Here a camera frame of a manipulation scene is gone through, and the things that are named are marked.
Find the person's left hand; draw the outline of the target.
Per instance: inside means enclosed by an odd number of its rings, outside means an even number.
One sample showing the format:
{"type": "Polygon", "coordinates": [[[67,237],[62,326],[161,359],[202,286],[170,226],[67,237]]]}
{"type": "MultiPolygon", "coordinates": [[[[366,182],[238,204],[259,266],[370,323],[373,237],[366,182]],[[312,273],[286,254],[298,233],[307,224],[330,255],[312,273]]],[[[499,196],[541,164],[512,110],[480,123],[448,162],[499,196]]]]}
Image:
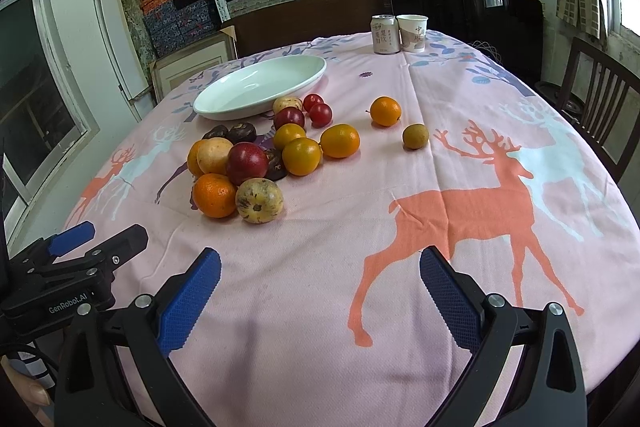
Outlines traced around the person's left hand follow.
{"type": "Polygon", "coordinates": [[[29,410],[35,415],[35,418],[38,419],[41,425],[52,427],[53,421],[44,410],[51,404],[47,390],[44,389],[38,381],[34,381],[24,374],[17,372],[7,357],[1,359],[1,364],[14,389],[21,396],[29,410]]]}

